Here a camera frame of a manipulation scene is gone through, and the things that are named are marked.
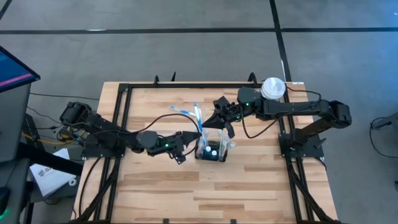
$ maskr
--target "gray floor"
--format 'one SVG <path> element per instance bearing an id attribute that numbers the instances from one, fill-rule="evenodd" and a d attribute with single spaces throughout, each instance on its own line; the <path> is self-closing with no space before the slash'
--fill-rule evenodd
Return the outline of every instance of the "gray floor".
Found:
<path id="1" fill-rule="evenodd" d="M 396 1 L 276 0 L 282 27 L 398 27 Z M 273 27 L 268 1 L 13 0 L 0 29 Z M 340 220 L 398 220 L 398 160 L 377 154 L 369 122 L 398 111 L 398 33 L 285 33 L 293 81 L 349 104 L 353 124 L 323 134 L 328 177 Z M 99 97 L 105 81 L 241 81 L 284 78 L 274 33 L 0 35 L 0 45 L 42 76 L 32 91 Z M 69 99 L 31 96 L 29 106 L 59 117 Z M 94 108 L 97 102 L 81 100 Z M 38 126 L 53 123 L 32 113 Z M 51 135 L 50 131 L 42 134 Z M 375 131 L 384 153 L 398 156 L 390 127 Z M 38 204 L 33 223 L 65 222 L 73 199 Z"/>

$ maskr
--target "wooden tabletop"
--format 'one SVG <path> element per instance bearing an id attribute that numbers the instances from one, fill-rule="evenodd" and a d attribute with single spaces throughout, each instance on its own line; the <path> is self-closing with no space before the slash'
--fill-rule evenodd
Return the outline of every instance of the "wooden tabletop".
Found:
<path id="1" fill-rule="evenodd" d="M 118 82 L 104 83 L 98 113 L 112 120 Z M 303 84 L 288 83 L 296 90 L 304 90 Z M 133 89 L 127 129 L 135 131 L 147 126 L 156 117 L 174 113 L 170 105 L 193 111 L 197 102 L 207 119 L 213 113 L 213 100 L 225 96 L 236 101 L 238 89 L 188 89 L 188 88 L 140 88 Z M 307 101 L 306 93 L 289 91 L 291 101 Z M 119 125 L 124 100 L 119 115 Z M 311 116 L 294 118 L 296 127 L 302 128 L 313 121 Z M 270 121 L 255 117 L 245 118 L 250 135 L 256 134 Z M 113 223 L 161 223 L 169 218 L 171 223 L 295 223 L 292 197 L 285 160 L 280 156 L 276 123 L 256 139 L 248 139 L 241 123 L 233 123 L 236 147 L 228 153 L 226 162 L 196 160 L 187 156 L 182 165 L 177 165 L 168 155 L 150 157 L 146 153 L 135 154 L 126 149 L 114 201 Z M 159 134 L 176 131 L 194 131 L 194 125 L 184 117 L 159 120 L 151 128 Z M 85 180 L 95 159 L 85 162 L 81 179 Z M 83 210 L 98 191 L 104 159 L 90 175 L 83 197 Z M 337 218 L 331 197 L 325 168 L 315 159 L 304 159 L 308 188 L 321 208 Z M 299 193 L 303 218 L 306 217 L 303 198 Z M 101 217 L 104 218 L 108 195 L 104 197 Z M 75 210 L 78 209 L 76 198 Z"/>

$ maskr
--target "monitor screen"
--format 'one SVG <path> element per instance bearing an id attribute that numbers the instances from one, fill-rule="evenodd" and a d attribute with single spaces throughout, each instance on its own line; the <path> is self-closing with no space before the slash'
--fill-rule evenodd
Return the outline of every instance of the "monitor screen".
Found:
<path id="1" fill-rule="evenodd" d="M 30 68 L 0 48 L 0 92 L 38 80 Z"/>

